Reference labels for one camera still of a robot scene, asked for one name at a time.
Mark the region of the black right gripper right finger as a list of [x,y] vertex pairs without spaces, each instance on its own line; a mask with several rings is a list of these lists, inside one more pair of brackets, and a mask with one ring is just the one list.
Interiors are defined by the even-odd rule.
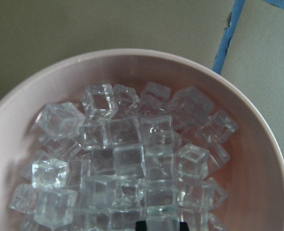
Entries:
[[179,231],[189,231],[189,226],[186,222],[180,221],[179,225],[180,225]]

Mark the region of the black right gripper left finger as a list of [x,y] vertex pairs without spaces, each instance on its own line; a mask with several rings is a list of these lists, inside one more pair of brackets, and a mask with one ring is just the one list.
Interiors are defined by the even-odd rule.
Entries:
[[136,223],[135,223],[135,231],[147,231],[146,220],[136,221]]

